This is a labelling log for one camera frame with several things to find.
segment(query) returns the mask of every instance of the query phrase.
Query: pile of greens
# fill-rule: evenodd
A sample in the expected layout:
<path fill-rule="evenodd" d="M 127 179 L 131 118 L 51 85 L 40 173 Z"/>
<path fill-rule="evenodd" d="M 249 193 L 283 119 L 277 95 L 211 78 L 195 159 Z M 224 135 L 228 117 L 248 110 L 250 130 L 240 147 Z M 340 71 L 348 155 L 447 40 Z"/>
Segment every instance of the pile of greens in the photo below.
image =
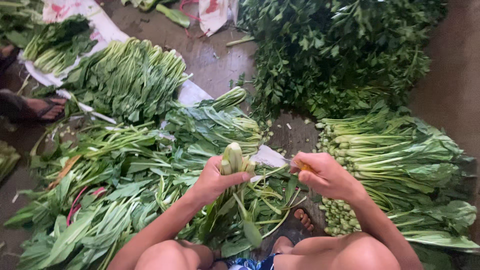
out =
<path fill-rule="evenodd" d="M 234 111 L 233 104 L 243 100 L 244 94 L 245 90 L 235 88 L 218 100 L 204 100 L 196 108 L 225 116 L 227 111 Z M 240 133 L 246 128 L 242 119 L 248 120 L 239 117 L 239 122 L 228 123 L 223 119 L 218 125 L 228 123 L 231 133 Z M 95 121 L 82 125 L 85 128 L 77 132 L 78 141 L 73 144 L 62 140 L 61 125 L 52 127 L 49 133 L 55 143 L 53 149 L 42 155 L 31 153 L 31 169 L 46 189 L 21 191 L 32 202 L 4 225 L 33 230 L 32 239 L 22 245 L 25 251 L 18 269 L 43 269 L 62 263 L 68 270 L 103 270 L 135 233 L 198 179 L 202 168 L 190 167 L 188 160 L 182 164 L 172 149 L 179 151 L 180 146 L 187 145 L 189 141 L 182 142 L 184 138 L 200 136 L 193 133 L 172 141 L 169 131 L 157 129 L 154 121 L 128 127 Z M 218 136 L 215 143 L 217 152 L 212 154 L 216 155 L 224 151 L 230 139 Z M 230 156 L 233 163 L 242 153 Z M 258 237 L 252 244 L 242 233 L 246 227 L 256 231 L 260 239 L 273 233 L 295 206 L 293 201 L 300 192 L 295 192 L 298 179 L 286 167 L 256 166 L 255 171 L 260 175 L 257 182 L 232 188 L 216 203 L 205 206 L 180 232 L 179 239 L 211 248 L 221 246 L 227 257 L 258 243 Z M 235 213 L 242 213 L 244 218 Z"/>
<path fill-rule="evenodd" d="M 445 0 L 243 0 L 239 25 L 258 44 L 255 113 L 296 108 L 318 119 L 396 108 L 429 70 L 427 33 Z"/>
<path fill-rule="evenodd" d="M 19 159 L 20 155 L 15 148 L 0 141 L 0 182 L 12 171 Z"/>
<path fill-rule="evenodd" d="M 24 191 L 33 201 L 4 224 L 33 228 L 18 269 L 43 269 L 73 251 L 79 253 L 65 269 L 85 269 L 99 258 L 97 268 L 105 269 L 132 233 L 174 201 L 165 200 L 178 189 L 164 145 L 169 140 L 153 124 L 93 123 L 79 133 L 77 146 L 67 141 L 32 157 L 32 169 L 49 186 Z"/>
<path fill-rule="evenodd" d="M 112 41 L 83 57 L 61 88 L 119 122 L 159 120 L 172 106 L 175 90 L 191 76 L 184 73 L 185 63 L 175 53 L 134 37 Z"/>
<path fill-rule="evenodd" d="M 97 43 L 90 40 L 92 31 L 88 20 L 80 14 L 62 22 L 38 25 L 23 58 L 33 61 L 41 72 L 58 76 L 75 63 L 77 56 L 92 50 Z"/>
<path fill-rule="evenodd" d="M 463 190 L 458 145 L 438 129 L 393 112 L 379 103 L 366 115 L 322 119 L 317 147 L 335 156 L 365 187 L 370 197 L 411 242 L 450 248 L 477 248 L 468 227 L 477 209 Z M 360 229 L 350 206 L 323 199 L 331 235 Z"/>
<path fill-rule="evenodd" d="M 0 45 L 13 43 L 25 48 L 42 24 L 42 0 L 0 1 Z"/>

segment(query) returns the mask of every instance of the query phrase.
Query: leg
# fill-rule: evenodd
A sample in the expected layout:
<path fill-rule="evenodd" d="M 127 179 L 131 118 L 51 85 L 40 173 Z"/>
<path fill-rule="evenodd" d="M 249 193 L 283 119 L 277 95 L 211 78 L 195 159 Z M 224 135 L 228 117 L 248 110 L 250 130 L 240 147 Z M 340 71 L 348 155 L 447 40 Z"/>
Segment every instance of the leg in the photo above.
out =
<path fill-rule="evenodd" d="M 308 231 L 311 232 L 313 230 L 313 224 L 310 218 L 302 209 L 297 209 L 293 215 L 303 224 L 303 226 L 305 226 L 305 228 L 307 228 Z M 292 241 L 285 236 L 279 237 L 272 248 L 272 253 L 292 254 L 293 251 L 294 247 Z"/>
<path fill-rule="evenodd" d="M 0 90 L 0 116 L 5 116 L 10 120 L 18 119 L 25 107 L 26 102 L 23 98 L 8 89 Z"/>
<path fill-rule="evenodd" d="M 274 258 L 275 270 L 400 270 L 386 246 L 367 233 L 312 237 L 300 241 L 290 255 Z"/>
<path fill-rule="evenodd" d="M 213 258 L 212 251 L 204 245 L 168 240 L 148 248 L 135 270 L 207 270 Z"/>

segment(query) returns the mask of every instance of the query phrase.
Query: red string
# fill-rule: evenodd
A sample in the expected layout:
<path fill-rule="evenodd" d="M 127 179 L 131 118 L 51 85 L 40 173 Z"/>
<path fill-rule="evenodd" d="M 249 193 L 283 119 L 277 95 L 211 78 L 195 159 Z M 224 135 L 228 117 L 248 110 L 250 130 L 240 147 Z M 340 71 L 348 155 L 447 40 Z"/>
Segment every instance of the red string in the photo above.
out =
<path fill-rule="evenodd" d="M 75 203 L 77 202 L 78 198 L 80 198 L 80 195 L 82 195 L 82 193 L 85 191 L 85 189 L 87 189 L 88 186 L 84 187 L 82 189 L 82 191 L 80 191 L 80 193 L 77 195 L 77 198 L 73 201 L 72 203 L 72 207 L 70 208 L 70 212 L 68 213 L 68 216 L 67 216 L 67 227 L 71 225 L 71 222 L 70 222 L 70 219 L 72 218 L 72 216 L 78 211 L 80 210 L 80 208 L 82 207 L 82 205 L 80 204 L 77 204 L 75 205 Z M 100 197 L 102 196 L 107 190 L 104 188 L 104 187 L 100 187 L 99 189 L 97 189 L 96 191 L 94 191 L 92 194 L 93 195 L 97 195 L 97 197 Z"/>
<path fill-rule="evenodd" d="M 198 21 L 202 21 L 200 18 L 198 17 L 195 17 L 191 14 L 188 14 L 186 13 L 185 11 L 183 11 L 183 5 L 186 5 L 186 4 L 194 4 L 194 3 L 198 3 L 198 0 L 181 0 L 181 3 L 180 3 L 180 11 L 183 12 L 185 15 L 189 16 L 190 18 L 194 19 L 194 20 L 198 20 Z"/>
<path fill-rule="evenodd" d="M 70 208 L 70 212 L 68 213 L 68 217 L 67 217 L 67 227 L 70 226 L 70 219 L 72 218 L 72 215 L 78 211 L 78 209 L 80 209 L 80 204 L 77 205 L 76 207 L 74 207 L 75 203 L 77 202 L 78 198 L 80 198 L 80 195 L 85 191 L 85 189 L 87 189 L 88 186 L 85 186 L 82 191 L 80 191 L 80 193 L 78 194 L 77 198 L 73 201 L 72 203 L 72 207 Z"/>

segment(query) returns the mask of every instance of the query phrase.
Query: shorts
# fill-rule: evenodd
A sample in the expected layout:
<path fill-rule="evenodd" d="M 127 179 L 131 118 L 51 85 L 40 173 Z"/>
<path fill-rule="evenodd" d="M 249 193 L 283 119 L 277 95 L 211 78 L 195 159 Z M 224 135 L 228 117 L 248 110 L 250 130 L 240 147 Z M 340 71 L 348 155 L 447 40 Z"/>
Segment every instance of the shorts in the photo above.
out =
<path fill-rule="evenodd" d="M 257 261 L 253 259 L 237 258 L 229 261 L 225 261 L 228 266 L 228 270 L 274 270 L 273 258 L 275 255 L 281 253 L 275 253 L 268 256 L 263 261 Z"/>

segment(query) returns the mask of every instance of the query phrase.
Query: knee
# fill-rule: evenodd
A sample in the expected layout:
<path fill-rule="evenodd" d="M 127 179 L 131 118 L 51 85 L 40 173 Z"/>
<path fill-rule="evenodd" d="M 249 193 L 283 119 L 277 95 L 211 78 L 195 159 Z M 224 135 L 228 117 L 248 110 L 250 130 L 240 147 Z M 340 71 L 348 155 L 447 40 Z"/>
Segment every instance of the knee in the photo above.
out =
<path fill-rule="evenodd" d="M 135 269 L 171 269 L 168 264 L 181 266 L 187 262 L 186 255 L 177 241 L 167 240 L 149 247 L 138 259 Z"/>
<path fill-rule="evenodd" d="M 175 240 L 167 240 L 161 243 L 155 244 L 149 247 L 143 254 L 155 254 L 156 256 L 160 255 L 181 255 L 183 253 L 183 247 Z"/>
<path fill-rule="evenodd" d="M 343 265 L 341 268 L 400 270 L 400 265 L 392 252 L 370 234 L 352 233 L 345 238 L 345 241 L 344 248 L 338 256 L 338 263 L 348 265 Z"/>

